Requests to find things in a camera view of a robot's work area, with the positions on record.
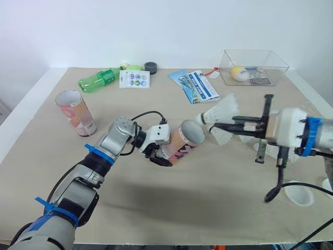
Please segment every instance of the white shuttlecock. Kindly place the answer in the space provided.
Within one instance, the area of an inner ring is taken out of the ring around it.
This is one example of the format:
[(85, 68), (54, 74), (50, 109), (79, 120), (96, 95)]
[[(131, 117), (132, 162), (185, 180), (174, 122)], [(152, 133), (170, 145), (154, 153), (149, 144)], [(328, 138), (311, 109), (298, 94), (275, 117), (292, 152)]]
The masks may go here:
[(234, 93), (221, 99), (213, 108), (201, 113), (195, 118), (200, 125), (221, 123), (233, 123), (233, 116), (239, 115), (237, 98)]
[[(253, 145), (253, 148), (255, 151), (258, 151), (258, 147), (259, 147), (259, 143), (255, 143)], [(269, 144), (267, 145), (265, 155), (268, 155), (268, 156), (273, 157), (274, 159), (277, 159), (278, 153), (279, 153), (279, 147), (269, 145)], [(289, 149), (288, 160), (291, 161), (292, 163), (295, 163), (299, 158), (300, 158), (299, 155), (294, 153), (294, 148), (291, 147)]]
[(227, 144), (230, 141), (231, 137), (233, 136), (232, 133), (214, 127), (213, 125), (208, 125), (207, 130), (214, 136), (215, 140), (220, 146)]
[(248, 143), (254, 138), (253, 136), (247, 136), (247, 135), (241, 135), (241, 134), (239, 134), (238, 136), (239, 136), (241, 142), (243, 142), (243, 143)]

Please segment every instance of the white wall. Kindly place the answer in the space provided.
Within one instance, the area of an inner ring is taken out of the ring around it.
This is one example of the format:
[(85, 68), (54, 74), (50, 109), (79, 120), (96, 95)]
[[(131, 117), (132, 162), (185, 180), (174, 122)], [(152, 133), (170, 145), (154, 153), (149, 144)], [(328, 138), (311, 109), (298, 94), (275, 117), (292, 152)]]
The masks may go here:
[(270, 49), (333, 105), (332, 0), (2, 0), (0, 35), (10, 95), (47, 67), (212, 68), (224, 49)]

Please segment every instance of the blue cable tie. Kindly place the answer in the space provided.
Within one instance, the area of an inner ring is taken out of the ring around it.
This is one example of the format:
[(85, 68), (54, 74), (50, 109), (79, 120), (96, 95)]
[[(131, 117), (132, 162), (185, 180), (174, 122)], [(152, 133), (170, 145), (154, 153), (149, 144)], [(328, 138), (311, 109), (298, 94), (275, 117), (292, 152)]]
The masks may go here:
[(102, 157), (103, 159), (105, 159), (105, 160), (107, 160), (108, 162), (110, 162), (112, 165), (114, 164), (114, 160), (113, 160), (110, 156), (104, 154), (102, 151), (99, 151), (99, 150), (98, 150), (97, 148), (95, 148), (94, 146), (90, 146), (89, 144), (85, 144), (84, 146), (85, 146), (86, 148), (88, 148), (89, 152), (92, 152), (92, 153), (94, 153), (94, 154), (96, 154), (96, 155)]
[(322, 118), (308, 117), (309, 121), (309, 135), (306, 142), (305, 149), (301, 156), (306, 157), (311, 154), (311, 150), (316, 142), (318, 127), (323, 123)]
[(68, 216), (69, 218), (71, 218), (75, 223), (75, 227), (77, 227), (79, 225), (79, 219), (77, 218), (77, 216), (75, 214), (73, 214), (63, 208), (55, 207), (54, 203), (48, 203), (47, 201), (43, 200), (40, 197), (36, 197), (35, 200), (45, 206), (46, 214), (49, 214), (52, 211), (59, 212), (63, 215)]

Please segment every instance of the black wire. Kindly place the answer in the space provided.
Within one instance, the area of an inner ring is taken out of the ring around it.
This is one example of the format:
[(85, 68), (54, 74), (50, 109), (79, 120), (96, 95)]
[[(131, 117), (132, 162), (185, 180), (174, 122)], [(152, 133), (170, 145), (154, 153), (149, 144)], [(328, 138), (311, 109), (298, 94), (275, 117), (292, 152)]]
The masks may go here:
[[(155, 110), (147, 111), (147, 112), (144, 112), (144, 113), (142, 113), (142, 114), (140, 114), (140, 115), (137, 115), (136, 117), (133, 117), (133, 118), (131, 119), (131, 121), (134, 121), (135, 119), (137, 119), (137, 118), (139, 118), (139, 117), (141, 117), (141, 116), (145, 116), (145, 115), (147, 115), (147, 114), (153, 114), (153, 113), (160, 115), (160, 117), (161, 117), (161, 122), (160, 122), (160, 124), (165, 124), (165, 123), (166, 123), (166, 120), (165, 120), (164, 116), (162, 115), (162, 113), (160, 113), (160, 112), (158, 112), (158, 111), (155, 111)], [(131, 151), (129, 151), (128, 153), (120, 154), (121, 156), (127, 156), (127, 155), (130, 155), (131, 153), (134, 152), (135, 144), (136, 144), (136, 140), (137, 140), (137, 136), (138, 136), (138, 133), (137, 133), (137, 127), (138, 127), (138, 124), (137, 124), (136, 121), (134, 121), (134, 124), (135, 124), (135, 134), (134, 134), (134, 142), (133, 142), (133, 146), (132, 146), (132, 148), (131, 148)]]
[(147, 115), (147, 114), (152, 114), (152, 113), (159, 114), (160, 117), (161, 117), (162, 119), (165, 119), (164, 116), (163, 116), (160, 112), (155, 111), (155, 110), (152, 110), (152, 111), (147, 111), (147, 112), (144, 112), (144, 113), (142, 113), (142, 114), (140, 114), (140, 115), (137, 115), (136, 117), (133, 117), (133, 118), (131, 119), (131, 121), (134, 121), (135, 119), (137, 119), (137, 118), (139, 118), (139, 117), (141, 117), (141, 116), (145, 116), (145, 115)]
[(333, 154), (328, 154), (328, 153), (324, 153), (324, 152), (320, 152), (320, 151), (315, 151), (316, 155), (321, 155), (327, 158), (333, 158)]
[(136, 121), (134, 121), (133, 123), (134, 123), (134, 125), (135, 125), (135, 133), (134, 133), (134, 142), (133, 142), (132, 149), (131, 149), (131, 151), (129, 151), (128, 153), (120, 154), (121, 156), (130, 155), (131, 153), (134, 152), (135, 145), (136, 145), (136, 140), (137, 140), (137, 127), (138, 127), (138, 125), (137, 125), (137, 122), (136, 122)]
[(12, 238), (12, 241), (10, 243), (9, 246), (13, 246), (14, 243), (17, 241), (17, 239), (20, 237), (20, 235), (23, 233), (23, 231), (25, 229), (27, 229), (30, 225), (32, 224), (32, 222), (28, 223), (28, 224), (25, 224), (16, 234), (15, 236)]
[(300, 245), (302, 245), (303, 243), (305, 243), (306, 241), (308, 241), (309, 239), (311, 239), (313, 236), (315, 236), (316, 234), (318, 234), (321, 230), (323, 230), (324, 228), (326, 228), (327, 226), (329, 226), (331, 223), (333, 222), (333, 218), (330, 219), (329, 221), (327, 221), (325, 224), (323, 224), (322, 226), (320, 226), (317, 230), (315, 230), (313, 233), (311, 233), (308, 237), (304, 238), (303, 240), (301, 240), (299, 243), (297, 243), (295, 246), (293, 246), (291, 249), (289, 250), (294, 250), (297, 247), (299, 247)]
[[(313, 189), (317, 189), (320, 190), (326, 194), (332, 195), (333, 196), (333, 192), (328, 191), (322, 187), (316, 186), (316, 185), (312, 185), (312, 184), (308, 184), (308, 183), (303, 183), (303, 182), (291, 182), (291, 183), (285, 183), (282, 184), (279, 187), (279, 183), (280, 183), (280, 179), (283, 179), (283, 172), (279, 171), (279, 177), (278, 177), (278, 184), (276, 185), (275, 188), (271, 189), (265, 196), (265, 202), (270, 202), (272, 199), (274, 199), (277, 194), (280, 192), (281, 188), (284, 188), (286, 186), (308, 186), (310, 188)], [(313, 231), (309, 236), (307, 236), (306, 238), (304, 238), (303, 240), (301, 240), (299, 243), (297, 243), (295, 246), (293, 246), (291, 249), (289, 250), (294, 250), (297, 247), (299, 247), (300, 245), (302, 245), (303, 243), (305, 243), (306, 241), (308, 241), (309, 239), (311, 239), (313, 236), (315, 236), (316, 234), (318, 234), (320, 231), (322, 231), (324, 228), (328, 227), (330, 224), (333, 223), (333, 218), (330, 219), (329, 221), (327, 221), (325, 224), (323, 224), (322, 226), (320, 226), (319, 228), (317, 228), (315, 231)]]
[(272, 188), (266, 195), (265, 195), (265, 202), (270, 202), (273, 200), (278, 193), (280, 192), (281, 188), (283, 187), (283, 166), (278, 166), (278, 177), (277, 177), (277, 184), (274, 188)]
[(57, 181), (57, 183), (55, 184), (55, 186), (52, 188), (50, 194), (47, 197), (47, 202), (49, 203), (54, 192), (56, 191), (57, 187), (60, 185), (60, 183), (64, 180), (64, 178), (71, 172), (73, 171), (73, 169), (75, 168), (77, 164), (75, 164), (73, 167), (71, 167), (66, 173), (64, 173), (64, 175)]
[(313, 189), (317, 189), (317, 190), (320, 190), (326, 194), (329, 194), (329, 195), (332, 195), (333, 196), (333, 192), (331, 191), (328, 191), (327, 189), (324, 189), (320, 186), (315, 186), (315, 185), (312, 185), (312, 184), (308, 184), (308, 183), (303, 183), (303, 182), (290, 182), (290, 183), (285, 183), (282, 185), (282, 187), (285, 187), (285, 186), (308, 186), (310, 188), (313, 188)]

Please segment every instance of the clear plastic box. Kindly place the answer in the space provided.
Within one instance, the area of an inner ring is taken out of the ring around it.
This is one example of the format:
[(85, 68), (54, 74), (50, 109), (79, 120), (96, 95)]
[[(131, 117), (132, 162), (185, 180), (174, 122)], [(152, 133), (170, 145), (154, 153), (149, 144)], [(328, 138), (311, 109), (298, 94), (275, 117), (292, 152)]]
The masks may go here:
[(273, 51), (228, 49), (219, 68), (226, 85), (275, 86), (289, 66)]

